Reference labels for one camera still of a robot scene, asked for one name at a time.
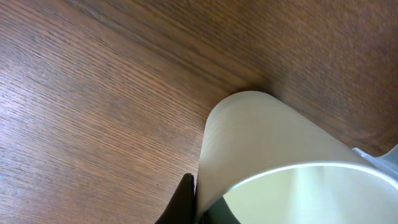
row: wood grain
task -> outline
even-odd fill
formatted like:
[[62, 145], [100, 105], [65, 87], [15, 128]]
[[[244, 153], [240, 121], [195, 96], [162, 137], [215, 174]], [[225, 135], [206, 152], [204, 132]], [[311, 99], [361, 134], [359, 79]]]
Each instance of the wood grain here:
[[0, 223], [153, 223], [206, 117], [273, 94], [398, 143], [398, 1], [0, 1]]

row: white cup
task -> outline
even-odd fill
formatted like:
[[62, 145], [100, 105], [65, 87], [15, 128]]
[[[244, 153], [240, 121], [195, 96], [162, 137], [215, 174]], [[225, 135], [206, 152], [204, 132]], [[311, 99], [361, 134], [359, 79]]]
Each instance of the white cup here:
[[219, 198], [241, 223], [398, 223], [398, 183], [274, 97], [236, 93], [205, 128], [197, 219]]

